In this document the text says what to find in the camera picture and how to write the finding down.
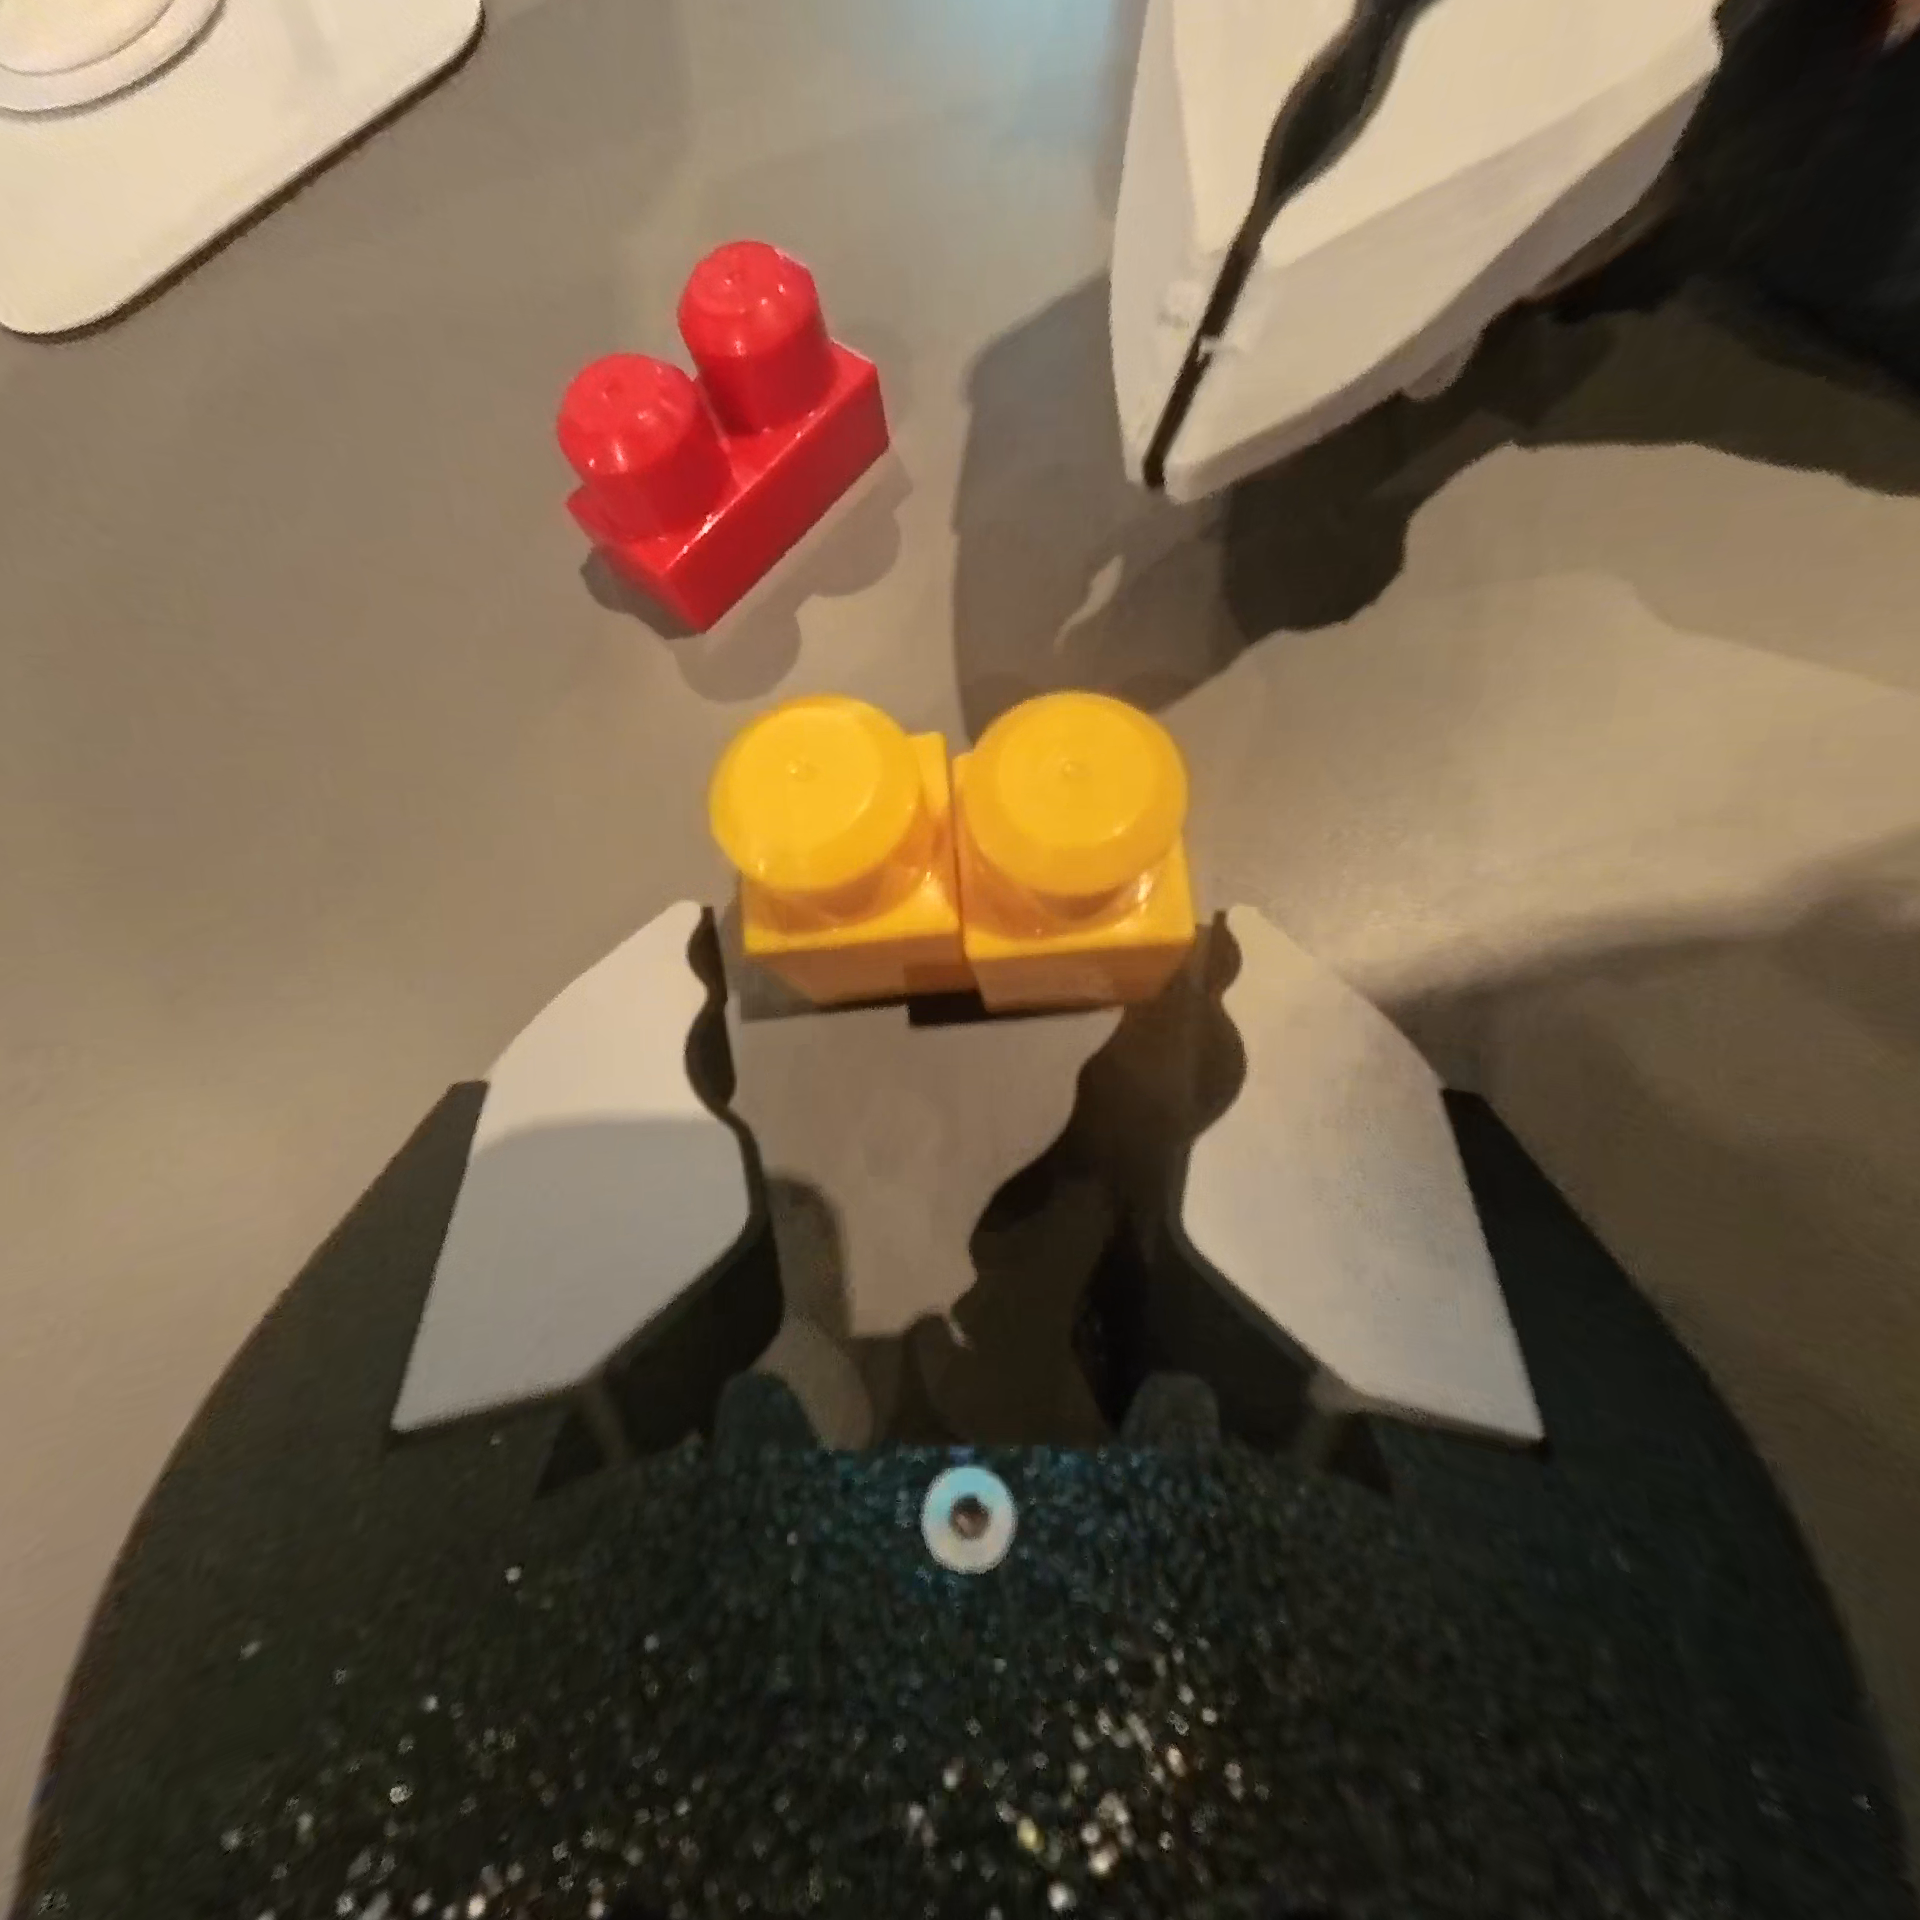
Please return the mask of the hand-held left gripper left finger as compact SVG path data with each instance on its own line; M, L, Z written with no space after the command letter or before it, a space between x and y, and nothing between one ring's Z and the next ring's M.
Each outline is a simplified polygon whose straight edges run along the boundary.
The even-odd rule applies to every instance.
M749 1149L689 1063L711 929L670 902L493 1058L392 1433L576 1400L747 1239Z

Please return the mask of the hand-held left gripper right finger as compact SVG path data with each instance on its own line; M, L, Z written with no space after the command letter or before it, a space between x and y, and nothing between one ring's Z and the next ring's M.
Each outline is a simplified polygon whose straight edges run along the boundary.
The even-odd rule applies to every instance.
M1311 1403L1536 1448L1545 1416L1445 1086L1329 962L1246 902L1217 923L1238 1086L1198 1133L1176 1222Z

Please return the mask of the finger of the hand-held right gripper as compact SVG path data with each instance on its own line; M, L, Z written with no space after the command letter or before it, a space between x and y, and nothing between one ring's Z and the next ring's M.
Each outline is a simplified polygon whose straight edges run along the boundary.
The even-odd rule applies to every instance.
M1119 450L1142 489L1173 486L1175 441L1268 225L1352 146L1417 13L1145 5L1108 274Z
M1377 109L1268 225L1175 441L1193 502L1441 387L1651 191L1720 58L1717 5L1417 5Z

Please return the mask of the yellow one-stud block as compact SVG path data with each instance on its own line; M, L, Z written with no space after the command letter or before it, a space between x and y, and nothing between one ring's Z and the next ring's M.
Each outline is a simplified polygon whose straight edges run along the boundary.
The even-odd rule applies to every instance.
M749 962L813 1006L971 989L941 734L807 695L717 757L707 814Z
M964 954L997 1017L1156 997L1196 907L1188 773L1171 730L1113 695L1025 698L950 762Z

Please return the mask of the red two-stud block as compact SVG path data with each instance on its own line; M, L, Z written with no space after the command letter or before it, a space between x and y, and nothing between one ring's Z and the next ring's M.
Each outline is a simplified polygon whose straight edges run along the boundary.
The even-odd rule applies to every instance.
M832 333L811 269L727 241L678 293L688 365L609 351L560 398L566 511L644 603L704 633L892 446L879 370Z

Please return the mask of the acrylic sign stand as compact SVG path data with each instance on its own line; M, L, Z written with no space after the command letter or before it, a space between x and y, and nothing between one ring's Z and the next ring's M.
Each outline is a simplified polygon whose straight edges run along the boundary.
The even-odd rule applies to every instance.
M480 2L4 2L1 322L102 322L449 71Z

